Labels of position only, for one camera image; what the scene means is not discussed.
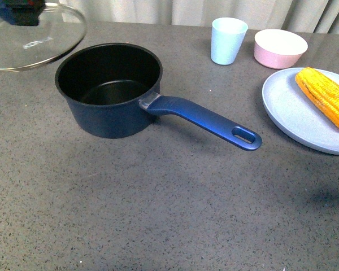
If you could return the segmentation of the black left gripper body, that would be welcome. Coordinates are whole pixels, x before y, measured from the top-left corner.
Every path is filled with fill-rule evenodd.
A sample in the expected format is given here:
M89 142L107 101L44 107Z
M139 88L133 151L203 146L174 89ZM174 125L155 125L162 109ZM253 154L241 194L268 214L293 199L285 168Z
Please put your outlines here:
M11 25L38 26L44 0L0 0L0 18Z

